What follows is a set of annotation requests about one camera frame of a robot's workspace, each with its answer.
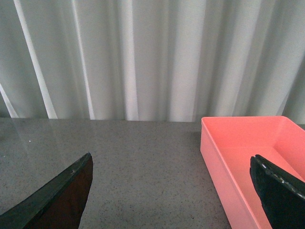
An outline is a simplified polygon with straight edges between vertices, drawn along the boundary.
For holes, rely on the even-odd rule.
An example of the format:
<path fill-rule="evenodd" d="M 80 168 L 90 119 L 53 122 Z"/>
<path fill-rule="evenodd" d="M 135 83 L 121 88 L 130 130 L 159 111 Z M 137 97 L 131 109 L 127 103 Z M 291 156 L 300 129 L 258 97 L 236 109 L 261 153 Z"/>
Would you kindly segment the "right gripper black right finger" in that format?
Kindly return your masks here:
<path fill-rule="evenodd" d="M 255 155 L 250 176 L 273 229 L 305 227 L 305 183 L 271 161 Z"/>

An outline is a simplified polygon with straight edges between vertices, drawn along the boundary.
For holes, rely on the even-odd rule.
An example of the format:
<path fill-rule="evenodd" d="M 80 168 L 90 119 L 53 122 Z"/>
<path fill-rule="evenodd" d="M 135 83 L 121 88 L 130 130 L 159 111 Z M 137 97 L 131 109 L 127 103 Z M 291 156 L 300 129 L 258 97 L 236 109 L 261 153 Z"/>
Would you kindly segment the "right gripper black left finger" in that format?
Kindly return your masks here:
<path fill-rule="evenodd" d="M 77 229 L 93 179 L 86 153 L 28 198 L 0 216 L 2 229 Z"/>

